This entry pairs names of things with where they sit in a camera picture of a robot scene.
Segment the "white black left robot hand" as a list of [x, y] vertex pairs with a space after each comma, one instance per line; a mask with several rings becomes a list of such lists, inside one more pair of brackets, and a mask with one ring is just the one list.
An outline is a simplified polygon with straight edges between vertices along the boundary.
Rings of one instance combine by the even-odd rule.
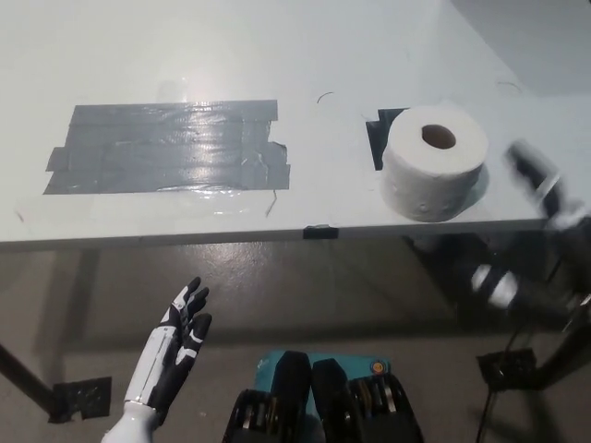
[[127, 387], [123, 412], [104, 442], [152, 442], [185, 384], [211, 326], [210, 290], [194, 278], [151, 331]]

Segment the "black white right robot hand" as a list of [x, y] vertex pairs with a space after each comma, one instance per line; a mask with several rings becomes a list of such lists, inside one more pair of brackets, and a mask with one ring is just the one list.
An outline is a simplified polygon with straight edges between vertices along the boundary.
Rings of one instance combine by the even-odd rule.
[[[515, 140], [505, 155], [541, 209], [550, 239], [562, 262], [570, 267], [579, 292], [590, 294], [590, 211], [582, 201], [567, 198], [557, 166], [526, 141]], [[471, 268], [469, 282], [480, 302], [558, 327], [571, 322], [584, 304], [573, 296], [554, 295], [543, 283], [491, 264]]]

